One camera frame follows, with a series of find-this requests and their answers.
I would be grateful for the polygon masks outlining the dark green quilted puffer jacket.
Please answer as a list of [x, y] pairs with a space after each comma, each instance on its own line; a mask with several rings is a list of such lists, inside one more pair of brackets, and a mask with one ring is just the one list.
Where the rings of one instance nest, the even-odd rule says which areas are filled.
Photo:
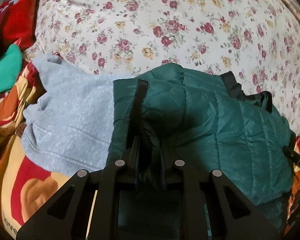
[[295, 134], [269, 92], [246, 95], [232, 72], [209, 75], [165, 64], [132, 79], [114, 81], [114, 130], [107, 164], [140, 140], [136, 183], [120, 197], [119, 239], [150, 239], [149, 212], [158, 180], [152, 145], [180, 150], [213, 144], [218, 166], [273, 224], [282, 239], [293, 165]]

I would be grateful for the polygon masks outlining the light grey fleece sweatshirt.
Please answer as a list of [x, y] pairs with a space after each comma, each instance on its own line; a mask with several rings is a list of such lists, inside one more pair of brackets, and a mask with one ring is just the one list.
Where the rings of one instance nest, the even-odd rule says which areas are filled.
[[53, 54], [38, 55], [32, 64], [46, 92], [23, 111], [25, 155], [69, 177], [103, 169], [114, 129], [113, 82], [129, 76], [88, 74]]

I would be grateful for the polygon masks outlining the yellow red patterned blanket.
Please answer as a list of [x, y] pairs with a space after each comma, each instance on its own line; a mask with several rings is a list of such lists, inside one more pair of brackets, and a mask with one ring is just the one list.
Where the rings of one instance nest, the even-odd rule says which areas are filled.
[[23, 110], [44, 92], [38, 71], [28, 63], [0, 103], [0, 224], [12, 238], [69, 179], [34, 164], [21, 145]]

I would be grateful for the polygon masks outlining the white floral quilt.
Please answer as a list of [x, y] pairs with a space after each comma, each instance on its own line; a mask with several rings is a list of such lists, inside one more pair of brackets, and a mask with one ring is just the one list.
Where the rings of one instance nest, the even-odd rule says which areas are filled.
[[231, 71], [246, 93], [271, 92], [300, 135], [300, 13], [289, 0], [40, 0], [35, 35], [27, 59], [58, 52], [87, 73]]

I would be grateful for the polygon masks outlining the teal green garment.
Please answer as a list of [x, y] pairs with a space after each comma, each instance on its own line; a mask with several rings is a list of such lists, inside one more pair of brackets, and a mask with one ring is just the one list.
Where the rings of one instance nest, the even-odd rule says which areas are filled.
[[16, 44], [9, 46], [0, 57], [0, 93], [10, 90], [22, 69], [23, 56]]

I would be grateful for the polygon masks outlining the red garment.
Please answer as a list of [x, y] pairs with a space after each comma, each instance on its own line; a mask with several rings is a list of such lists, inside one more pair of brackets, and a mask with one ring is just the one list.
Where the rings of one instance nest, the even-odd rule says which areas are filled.
[[39, 0], [10, 0], [0, 6], [0, 56], [17, 42], [21, 51], [34, 42]]

